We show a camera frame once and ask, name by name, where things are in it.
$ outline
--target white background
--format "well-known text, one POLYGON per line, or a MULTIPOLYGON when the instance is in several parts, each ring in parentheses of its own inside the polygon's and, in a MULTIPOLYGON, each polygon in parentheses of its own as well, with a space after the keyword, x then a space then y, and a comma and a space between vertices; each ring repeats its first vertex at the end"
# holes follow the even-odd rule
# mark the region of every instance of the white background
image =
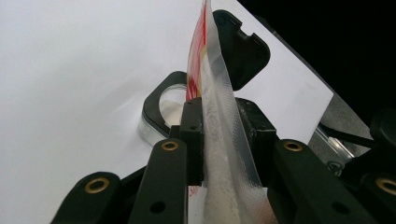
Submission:
MULTIPOLYGON (((0 223, 49 223, 68 191, 98 171, 146 165, 143 101, 186 71, 202 2, 0 2, 0 223)), ((213 0, 271 60, 235 95, 255 102, 281 138, 307 143, 332 92, 234 0, 213 0)))

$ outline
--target plastic bag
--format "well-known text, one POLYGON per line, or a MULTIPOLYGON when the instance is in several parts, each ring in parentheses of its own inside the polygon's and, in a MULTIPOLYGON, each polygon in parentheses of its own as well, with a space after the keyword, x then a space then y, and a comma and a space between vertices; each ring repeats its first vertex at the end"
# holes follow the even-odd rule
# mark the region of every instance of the plastic bag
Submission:
MULTIPOLYGON (((210 0, 204 0, 191 42, 186 99, 202 97, 205 130, 204 223, 263 223, 266 190, 258 177, 221 55, 210 0)), ((189 200, 189 222, 201 212, 189 200)))

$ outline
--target transparent plastic film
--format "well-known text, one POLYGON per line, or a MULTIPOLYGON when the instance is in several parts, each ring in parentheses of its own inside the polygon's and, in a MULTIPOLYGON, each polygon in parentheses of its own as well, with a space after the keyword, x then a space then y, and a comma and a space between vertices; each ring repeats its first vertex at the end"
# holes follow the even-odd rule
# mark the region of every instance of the transparent plastic film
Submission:
POLYGON ((202 11, 205 22, 198 21, 197 27, 205 25, 205 44, 199 53, 196 83, 200 86, 195 89, 201 90, 204 110, 207 185, 204 223, 263 223, 266 190, 258 177, 221 55, 210 0, 203 2, 202 11))

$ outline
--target brass insert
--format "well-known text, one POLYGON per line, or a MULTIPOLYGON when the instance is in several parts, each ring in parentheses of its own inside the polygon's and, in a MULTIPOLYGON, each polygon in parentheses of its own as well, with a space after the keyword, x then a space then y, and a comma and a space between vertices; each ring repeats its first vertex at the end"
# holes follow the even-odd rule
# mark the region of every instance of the brass insert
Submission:
POLYGON ((177 142, 165 142, 161 145, 163 150, 166 151, 172 151, 178 148, 178 143, 177 142))
POLYGON ((98 177, 88 182, 88 184, 85 186, 85 191, 90 194, 99 193, 106 189, 109 184, 110 181, 108 181, 108 179, 104 177, 98 177))
POLYGON ((290 151, 301 151, 301 150, 303 150, 303 147, 300 144, 296 143, 296 142, 288 141, 288 142, 285 142, 285 144, 283 144, 283 146, 286 149, 290 150, 290 151))
POLYGON ((396 182, 395 181, 393 181, 391 179, 387 179, 387 178, 378 178, 375 181, 375 183, 379 188, 384 190, 386 193, 396 196, 396 182))

